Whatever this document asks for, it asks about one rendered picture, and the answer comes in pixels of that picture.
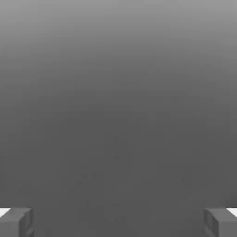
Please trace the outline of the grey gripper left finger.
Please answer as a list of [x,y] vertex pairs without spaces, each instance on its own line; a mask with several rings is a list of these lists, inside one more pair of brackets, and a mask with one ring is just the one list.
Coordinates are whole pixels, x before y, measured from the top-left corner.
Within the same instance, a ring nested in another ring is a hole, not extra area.
[[0,207],[0,237],[35,237],[34,210]]

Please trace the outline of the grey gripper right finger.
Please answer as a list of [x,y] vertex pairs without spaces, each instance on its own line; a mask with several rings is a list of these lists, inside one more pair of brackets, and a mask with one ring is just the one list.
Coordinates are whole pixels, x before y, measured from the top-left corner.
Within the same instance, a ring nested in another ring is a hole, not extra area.
[[205,208],[203,218],[206,237],[237,237],[237,208]]

